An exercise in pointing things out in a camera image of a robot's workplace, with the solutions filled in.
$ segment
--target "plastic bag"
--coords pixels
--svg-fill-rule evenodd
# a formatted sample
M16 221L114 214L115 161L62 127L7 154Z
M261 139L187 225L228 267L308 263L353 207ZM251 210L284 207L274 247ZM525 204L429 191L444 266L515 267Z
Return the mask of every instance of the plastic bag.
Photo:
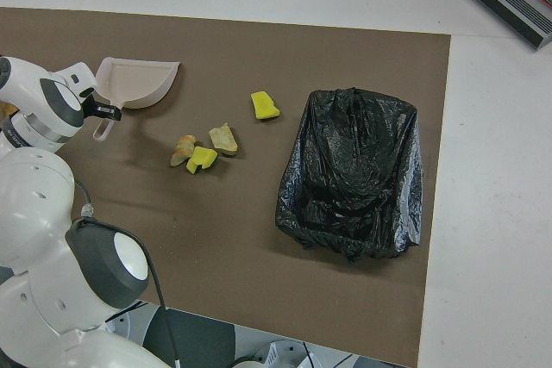
M414 106L351 88L309 96L279 187L276 225L350 261L420 242L422 160Z

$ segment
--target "white tabletop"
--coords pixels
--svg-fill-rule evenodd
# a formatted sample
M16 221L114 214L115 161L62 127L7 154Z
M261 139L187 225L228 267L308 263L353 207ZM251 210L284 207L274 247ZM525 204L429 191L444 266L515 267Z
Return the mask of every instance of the white tabletop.
M452 34L418 364L549 366L552 47L536 53L474 0L0 0L0 6Z

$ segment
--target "trash piece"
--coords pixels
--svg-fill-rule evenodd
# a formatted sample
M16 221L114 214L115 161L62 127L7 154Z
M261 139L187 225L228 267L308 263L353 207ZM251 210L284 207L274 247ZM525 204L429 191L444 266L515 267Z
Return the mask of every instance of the trash piece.
M419 244L421 218L416 108L356 88L312 92L279 187L279 229L353 261Z
M19 109L11 103L0 101L0 110L2 111L2 118L5 118L6 116L15 114L15 112L17 112Z
M260 90L251 94L251 99L255 107L255 117L258 120L266 120L279 115L279 109L274 106L274 101L265 91Z
M171 88L179 62L105 58L97 69L97 93L119 109L144 108L160 101ZM113 120L102 120L94 140L103 141Z
M196 170L201 165L202 169L209 168L218 157L218 153L210 148L195 147L191 158L186 164L186 168L192 174L196 173Z
M181 165L193 154L193 149L196 144L196 137L193 135L184 135L179 138L176 147L172 152L171 167Z
M209 132L213 147L226 155L235 155L238 152L238 145L235 142L232 130L225 122L220 128L213 128Z

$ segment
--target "yellow sponge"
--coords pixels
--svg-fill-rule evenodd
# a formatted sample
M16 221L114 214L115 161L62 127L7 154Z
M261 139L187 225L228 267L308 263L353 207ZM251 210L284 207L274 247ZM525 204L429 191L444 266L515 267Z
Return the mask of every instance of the yellow sponge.
M209 168L211 164L216 160L217 153L215 150L203 147L195 147L191 158L186 164L186 168L192 174L196 173L196 170L201 165L202 169Z
M274 106L274 101L265 91L260 90L251 94L251 99L253 99L255 117L258 120L266 120L267 118L274 118L279 115L279 109Z

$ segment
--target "dustpan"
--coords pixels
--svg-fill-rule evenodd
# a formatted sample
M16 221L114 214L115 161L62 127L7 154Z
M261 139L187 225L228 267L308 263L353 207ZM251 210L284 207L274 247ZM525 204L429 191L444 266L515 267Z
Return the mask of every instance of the dustpan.
M179 62L105 58L97 69L97 93L119 109L145 108L159 102L173 84ZM94 140L103 141L114 120L102 120Z

